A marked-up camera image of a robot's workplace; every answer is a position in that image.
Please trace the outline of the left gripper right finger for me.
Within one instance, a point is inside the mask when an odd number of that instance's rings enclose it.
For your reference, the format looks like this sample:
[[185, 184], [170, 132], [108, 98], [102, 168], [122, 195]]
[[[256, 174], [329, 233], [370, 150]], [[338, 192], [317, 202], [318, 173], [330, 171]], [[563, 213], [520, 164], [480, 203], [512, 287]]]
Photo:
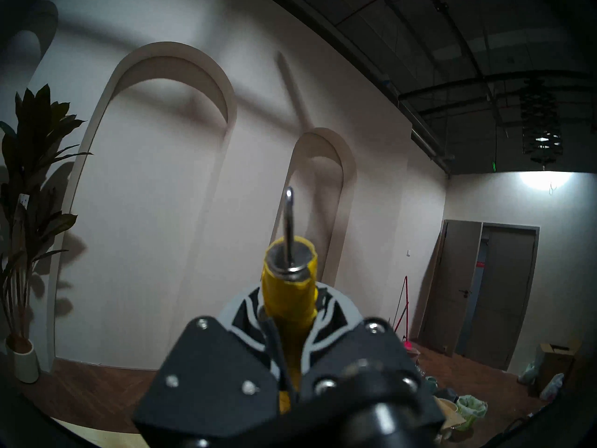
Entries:
[[362, 371], [377, 371], [412, 381], [413, 425], [428, 434], [439, 434], [444, 415], [389, 323], [381, 318], [365, 318], [351, 299], [324, 283], [316, 283], [316, 317], [301, 354], [301, 405], [321, 397], [320, 381], [340, 385]]

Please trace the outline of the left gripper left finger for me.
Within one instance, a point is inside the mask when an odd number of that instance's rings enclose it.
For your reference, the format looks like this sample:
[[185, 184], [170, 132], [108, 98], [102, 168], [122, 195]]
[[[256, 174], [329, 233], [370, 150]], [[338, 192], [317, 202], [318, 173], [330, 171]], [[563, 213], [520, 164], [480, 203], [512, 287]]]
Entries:
[[260, 287], [184, 328], [133, 414], [145, 441], [254, 441], [292, 381]]

